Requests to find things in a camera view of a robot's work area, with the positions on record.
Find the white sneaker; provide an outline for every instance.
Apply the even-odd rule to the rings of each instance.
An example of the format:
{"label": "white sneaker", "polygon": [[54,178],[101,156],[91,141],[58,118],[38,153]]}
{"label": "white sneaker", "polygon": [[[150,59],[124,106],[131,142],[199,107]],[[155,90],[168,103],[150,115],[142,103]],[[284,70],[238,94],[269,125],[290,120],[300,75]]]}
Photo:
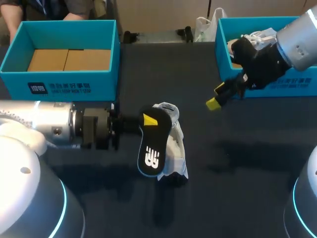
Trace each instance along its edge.
{"label": "white sneaker", "polygon": [[[274,31],[272,28],[268,28],[263,31],[255,31],[251,33],[250,35],[247,35],[247,34],[241,35],[241,37],[247,38],[251,42],[251,44],[254,46],[254,48],[258,51],[263,49],[265,46],[269,44],[276,43],[276,31]],[[227,44],[228,51],[231,57],[233,57],[231,46],[236,41],[237,39],[234,39],[229,41]]]}
{"label": "white sneaker", "polygon": [[179,110],[175,105],[170,103],[155,104],[153,107],[166,111],[172,120],[172,129],[167,140],[165,167],[163,172],[158,176],[158,180],[163,176],[171,175],[173,172],[184,175],[188,179],[183,143],[184,134],[178,121]]}

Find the logo on box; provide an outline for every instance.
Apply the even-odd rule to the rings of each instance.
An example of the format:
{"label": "logo on box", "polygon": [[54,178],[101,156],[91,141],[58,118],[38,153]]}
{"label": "logo on box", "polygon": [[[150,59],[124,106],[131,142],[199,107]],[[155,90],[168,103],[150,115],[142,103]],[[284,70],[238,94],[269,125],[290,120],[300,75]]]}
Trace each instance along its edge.
{"label": "logo on box", "polygon": [[32,94],[48,94],[44,83],[28,83]]}

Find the metal cylinder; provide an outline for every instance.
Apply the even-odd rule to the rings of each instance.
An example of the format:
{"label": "metal cylinder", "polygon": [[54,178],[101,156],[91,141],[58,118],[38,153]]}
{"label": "metal cylinder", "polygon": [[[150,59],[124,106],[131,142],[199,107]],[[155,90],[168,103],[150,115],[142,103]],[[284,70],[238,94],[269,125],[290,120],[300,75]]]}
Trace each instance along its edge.
{"label": "metal cylinder", "polygon": [[289,238],[317,237],[317,147],[297,179],[284,210]]}
{"label": "metal cylinder", "polygon": [[276,34],[284,60],[303,71],[317,63],[317,5]]}
{"label": "metal cylinder", "polygon": [[55,145],[70,144],[74,138],[76,112],[72,103],[1,101],[0,117],[39,131]]}
{"label": "metal cylinder", "polygon": [[84,213],[22,142],[0,136],[0,238],[82,238]]}

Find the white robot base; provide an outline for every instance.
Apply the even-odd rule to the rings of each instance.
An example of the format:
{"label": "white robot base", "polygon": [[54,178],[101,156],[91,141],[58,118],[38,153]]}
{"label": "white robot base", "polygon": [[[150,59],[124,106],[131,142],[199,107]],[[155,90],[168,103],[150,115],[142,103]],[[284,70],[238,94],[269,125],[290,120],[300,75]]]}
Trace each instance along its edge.
{"label": "white robot base", "polygon": [[37,153],[3,135],[0,151],[0,238],[82,238],[79,202]]}
{"label": "white robot base", "polygon": [[290,194],[284,225],[289,238],[317,238],[317,147]]}

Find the black tablecloth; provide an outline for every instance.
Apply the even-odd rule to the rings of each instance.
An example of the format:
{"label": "black tablecloth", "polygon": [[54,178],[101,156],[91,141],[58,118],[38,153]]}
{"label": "black tablecloth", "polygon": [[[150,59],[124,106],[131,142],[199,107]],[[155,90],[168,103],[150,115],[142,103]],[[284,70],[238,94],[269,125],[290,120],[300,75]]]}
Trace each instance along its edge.
{"label": "black tablecloth", "polygon": [[[122,112],[179,107],[189,181],[171,187],[141,176],[136,136],[122,137],[118,152],[49,150],[48,163],[83,204],[86,237],[285,238],[288,184],[317,145],[317,99],[246,99],[210,112],[205,101],[219,83],[213,43],[121,52]],[[0,94],[8,97],[3,85]]]}

